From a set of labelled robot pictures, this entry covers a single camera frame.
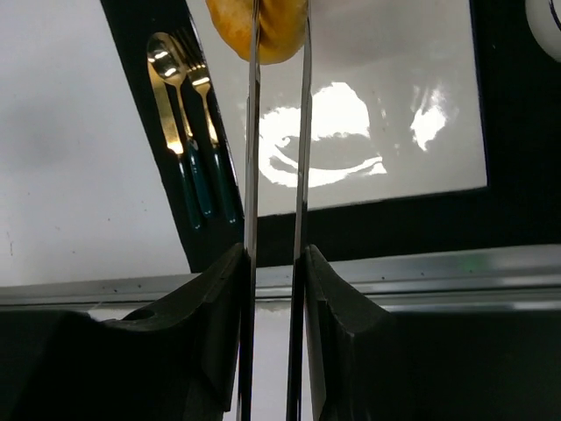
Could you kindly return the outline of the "orange ring donut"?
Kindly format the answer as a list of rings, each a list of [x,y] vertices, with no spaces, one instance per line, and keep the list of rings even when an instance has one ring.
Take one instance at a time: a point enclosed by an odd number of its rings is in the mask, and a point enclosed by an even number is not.
[[[244,61],[251,59],[253,0],[207,0],[211,22],[222,40]],[[302,47],[307,1],[264,0],[259,3],[259,62],[282,63]]]

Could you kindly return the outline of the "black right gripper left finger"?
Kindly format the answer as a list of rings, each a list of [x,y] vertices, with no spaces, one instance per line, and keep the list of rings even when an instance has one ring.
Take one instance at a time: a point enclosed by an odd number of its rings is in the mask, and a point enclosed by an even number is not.
[[[221,419],[231,407],[247,275],[244,248],[235,245],[122,319],[4,312],[2,419]]]

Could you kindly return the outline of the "metal serving tongs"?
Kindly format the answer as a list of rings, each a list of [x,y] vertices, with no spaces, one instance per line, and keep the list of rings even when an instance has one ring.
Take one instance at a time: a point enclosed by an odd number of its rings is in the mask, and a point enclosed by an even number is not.
[[[244,248],[249,264],[246,303],[242,305],[240,325],[237,419],[252,416],[252,367],[256,293],[257,228],[259,196],[259,2],[252,5],[249,61],[249,89],[246,116],[245,152],[245,232]],[[295,210],[295,242],[292,275],[290,335],[288,350],[287,420],[302,418],[302,344],[305,302],[305,249],[307,241],[309,159],[312,107],[311,4],[307,4],[302,61],[301,127]]]

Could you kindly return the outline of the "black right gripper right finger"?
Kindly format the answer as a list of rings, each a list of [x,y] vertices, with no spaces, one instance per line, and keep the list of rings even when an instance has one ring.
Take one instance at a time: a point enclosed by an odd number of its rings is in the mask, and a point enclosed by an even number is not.
[[[557,420],[556,311],[389,312],[304,254],[317,420]]]

